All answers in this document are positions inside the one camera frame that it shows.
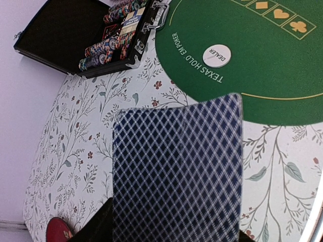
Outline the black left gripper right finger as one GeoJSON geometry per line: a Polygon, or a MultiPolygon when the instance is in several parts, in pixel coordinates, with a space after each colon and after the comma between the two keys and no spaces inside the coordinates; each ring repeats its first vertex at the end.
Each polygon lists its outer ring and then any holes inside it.
{"type": "Polygon", "coordinates": [[[254,240],[243,231],[239,230],[238,242],[254,242],[254,240]]]}

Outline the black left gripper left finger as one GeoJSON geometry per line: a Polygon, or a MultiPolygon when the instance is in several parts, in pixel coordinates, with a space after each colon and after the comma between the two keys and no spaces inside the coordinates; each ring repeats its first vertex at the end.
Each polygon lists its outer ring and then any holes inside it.
{"type": "Polygon", "coordinates": [[[87,224],[68,241],[113,241],[113,198],[109,198],[87,224]]]}

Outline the blue grey cloth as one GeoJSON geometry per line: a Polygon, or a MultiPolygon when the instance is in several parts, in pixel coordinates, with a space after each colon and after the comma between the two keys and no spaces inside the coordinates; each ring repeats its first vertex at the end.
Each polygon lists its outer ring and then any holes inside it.
{"type": "Polygon", "coordinates": [[[123,109],[113,130],[114,241],[237,241],[242,99],[123,109]]]}

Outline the white dealer button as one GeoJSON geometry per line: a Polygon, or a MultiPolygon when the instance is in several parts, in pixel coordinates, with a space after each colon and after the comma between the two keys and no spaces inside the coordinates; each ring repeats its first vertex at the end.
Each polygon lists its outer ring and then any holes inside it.
{"type": "Polygon", "coordinates": [[[202,60],[208,67],[221,68],[228,64],[231,56],[231,50],[226,45],[215,44],[204,51],[202,60]]]}

